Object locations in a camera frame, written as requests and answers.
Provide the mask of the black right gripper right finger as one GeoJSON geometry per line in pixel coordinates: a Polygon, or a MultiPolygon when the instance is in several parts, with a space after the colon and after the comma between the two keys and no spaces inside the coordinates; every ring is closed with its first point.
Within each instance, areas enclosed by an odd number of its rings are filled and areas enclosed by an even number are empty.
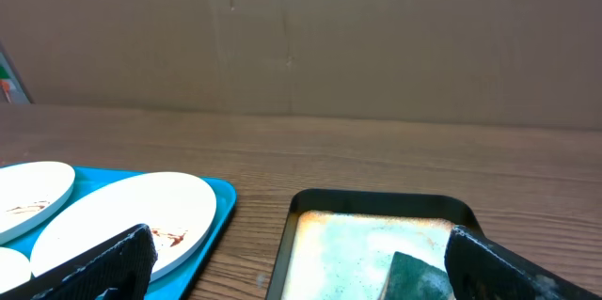
{"type": "Polygon", "coordinates": [[[445,268],[457,299],[601,300],[465,226],[451,230],[445,268]]]}

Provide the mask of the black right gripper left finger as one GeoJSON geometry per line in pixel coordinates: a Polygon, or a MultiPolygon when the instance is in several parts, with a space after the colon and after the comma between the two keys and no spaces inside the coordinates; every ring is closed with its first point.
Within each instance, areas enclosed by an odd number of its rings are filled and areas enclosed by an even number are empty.
{"type": "Polygon", "coordinates": [[[1,294],[1,300],[142,300],[157,252],[138,224],[48,272],[1,294]]]}

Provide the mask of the green and yellow sponge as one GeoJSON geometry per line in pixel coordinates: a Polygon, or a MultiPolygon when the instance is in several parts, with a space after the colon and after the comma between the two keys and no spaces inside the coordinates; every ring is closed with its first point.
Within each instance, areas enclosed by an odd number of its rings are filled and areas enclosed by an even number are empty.
{"type": "Polygon", "coordinates": [[[446,272],[418,258],[395,252],[379,300],[450,300],[446,272]]]}

